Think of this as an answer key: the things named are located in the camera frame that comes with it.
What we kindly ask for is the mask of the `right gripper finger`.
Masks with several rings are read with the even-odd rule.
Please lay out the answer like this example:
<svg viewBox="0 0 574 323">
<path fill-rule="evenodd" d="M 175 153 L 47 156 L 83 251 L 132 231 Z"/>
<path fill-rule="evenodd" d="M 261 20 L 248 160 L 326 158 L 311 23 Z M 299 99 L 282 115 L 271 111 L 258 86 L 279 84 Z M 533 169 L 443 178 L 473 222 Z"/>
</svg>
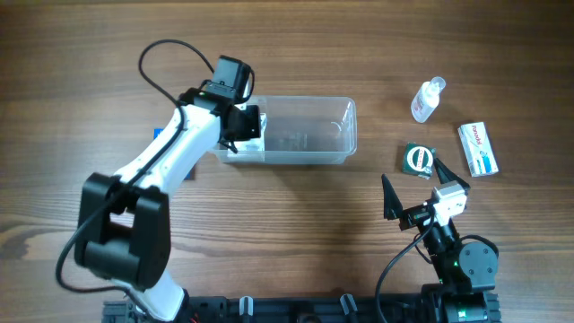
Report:
<svg viewBox="0 0 574 323">
<path fill-rule="evenodd" d="M 455 181 L 463 189 L 471 188 L 466 181 L 458 177 L 456 173 L 451 171 L 439 158 L 434 159 L 433 166 L 437 172 L 438 179 L 441 184 L 447 184 L 449 182 Z"/>
<path fill-rule="evenodd" d="M 381 181 L 384 193 L 384 218 L 387 220 L 396 220 L 402 216 L 403 205 L 386 174 L 381 176 Z"/>
</svg>

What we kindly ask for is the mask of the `white medicine box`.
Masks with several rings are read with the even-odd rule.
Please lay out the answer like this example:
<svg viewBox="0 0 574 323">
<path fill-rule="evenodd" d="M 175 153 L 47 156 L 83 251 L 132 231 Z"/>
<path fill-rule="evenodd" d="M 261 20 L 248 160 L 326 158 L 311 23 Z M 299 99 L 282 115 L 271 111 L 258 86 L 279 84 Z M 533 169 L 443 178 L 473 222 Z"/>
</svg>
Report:
<svg viewBox="0 0 574 323">
<path fill-rule="evenodd" d="M 235 154 L 241 152 L 263 151 L 265 148 L 265 139 L 264 139 L 264 130 L 262 129 L 262 121 L 261 121 L 261 136 L 259 138 L 250 140 L 225 140 L 223 138 L 221 145 L 225 146 L 228 150 L 230 150 L 232 153 Z"/>
</svg>

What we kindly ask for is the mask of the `blue medicine box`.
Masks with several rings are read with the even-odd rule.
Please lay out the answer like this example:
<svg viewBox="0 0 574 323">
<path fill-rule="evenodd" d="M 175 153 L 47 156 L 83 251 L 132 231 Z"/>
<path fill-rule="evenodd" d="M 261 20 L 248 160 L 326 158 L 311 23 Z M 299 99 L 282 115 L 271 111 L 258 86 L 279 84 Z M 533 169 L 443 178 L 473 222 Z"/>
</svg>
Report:
<svg viewBox="0 0 574 323">
<path fill-rule="evenodd" d="M 153 139 L 156 139 L 161 132 L 163 131 L 162 128 L 154 128 L 153 129 Z M 185 180 L 193 180 L 195 178 L 195 168 L 192 168 L 185 177 Z"/>
</svg>

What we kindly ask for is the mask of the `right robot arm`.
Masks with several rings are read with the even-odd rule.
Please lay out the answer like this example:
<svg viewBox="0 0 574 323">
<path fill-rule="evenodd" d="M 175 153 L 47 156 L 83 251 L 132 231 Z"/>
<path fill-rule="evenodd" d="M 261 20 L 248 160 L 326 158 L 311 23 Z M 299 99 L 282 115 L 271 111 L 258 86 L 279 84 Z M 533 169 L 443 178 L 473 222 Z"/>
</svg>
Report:
<svg viewBox="0 0 574 323">
<path fill-rule="evenodd" d="M 429 199 L 410 208 L 403 207 L 387 175 L 381 176 L 384 194 L 383 215 L 399 221 L 399 228 L 419 231 L 385 266 L 375 287 L 374 309 L 379 322 L 385 322 L 381 287 L 391 269 L 412 249 L 422 244 L 425 261 L 436 271 L 439 281 L 422 287 L 419 307 L 433 322 L 493 322 L 500 251 L 490 240 L 476 234 L 461 236 L 453 218 L 466 210 L 470 185 L 440 159 L 433 162 L 440 185 Z"/>
</svg>

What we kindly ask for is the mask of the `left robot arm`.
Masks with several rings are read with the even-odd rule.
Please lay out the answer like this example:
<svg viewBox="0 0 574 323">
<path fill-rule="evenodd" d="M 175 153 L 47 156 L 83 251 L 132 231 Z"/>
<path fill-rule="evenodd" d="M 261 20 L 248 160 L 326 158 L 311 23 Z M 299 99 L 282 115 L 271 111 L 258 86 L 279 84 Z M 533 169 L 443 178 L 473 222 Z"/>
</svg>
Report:
<svg viewBox="0 0 574 323">
<path fill-rule="evenodd" d="M 259 107 L 208 91 L 184 93 L 149 146 L 113 175 L 84 182 L 74 261 L 128 295 L 162 322 L 178 318 L 187 293 L 167 271 L 170 198 L 217 144 L 261 135 Z"/>
</svg>

